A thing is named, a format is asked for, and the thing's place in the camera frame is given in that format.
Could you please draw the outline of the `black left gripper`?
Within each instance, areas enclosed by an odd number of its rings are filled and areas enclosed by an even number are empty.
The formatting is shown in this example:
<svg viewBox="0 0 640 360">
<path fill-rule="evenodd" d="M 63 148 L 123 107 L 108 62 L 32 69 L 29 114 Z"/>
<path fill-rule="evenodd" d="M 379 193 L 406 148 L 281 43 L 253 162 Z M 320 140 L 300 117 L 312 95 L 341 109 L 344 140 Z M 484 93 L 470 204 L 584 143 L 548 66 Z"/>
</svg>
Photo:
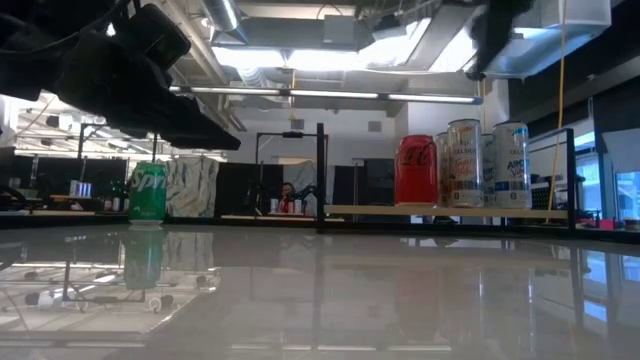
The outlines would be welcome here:
<svg viewBox="0 0 640 360">
<path fill-rule="evenodd" d="M 82 35 L 64 58 L 56 94 L 136 139 L 155 133 L 181 149 L 238 150 L 241 141 L 203 114 L 195 99 L 168 91 L 144 54 L 105 35 Z"/>
</svg>

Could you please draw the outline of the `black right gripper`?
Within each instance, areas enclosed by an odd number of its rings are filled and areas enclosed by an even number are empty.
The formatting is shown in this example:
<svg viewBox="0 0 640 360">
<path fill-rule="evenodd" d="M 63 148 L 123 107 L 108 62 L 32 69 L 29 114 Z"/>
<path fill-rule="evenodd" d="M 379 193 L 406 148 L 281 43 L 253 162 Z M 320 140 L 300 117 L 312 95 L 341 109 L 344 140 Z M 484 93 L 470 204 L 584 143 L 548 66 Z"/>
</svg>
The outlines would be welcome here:
<svg viewBox="0 0 640 360">
<path fill-rule="evenodd" d="M 476 48 L 475 64 L 468 71 L 471 80 L 483 80 L 490 63 L 506 46 L 510 38 L 513 18 L 531 9 L 534 0 L 484 0 L 483 11 L 470 29 Z"/>
</svg>

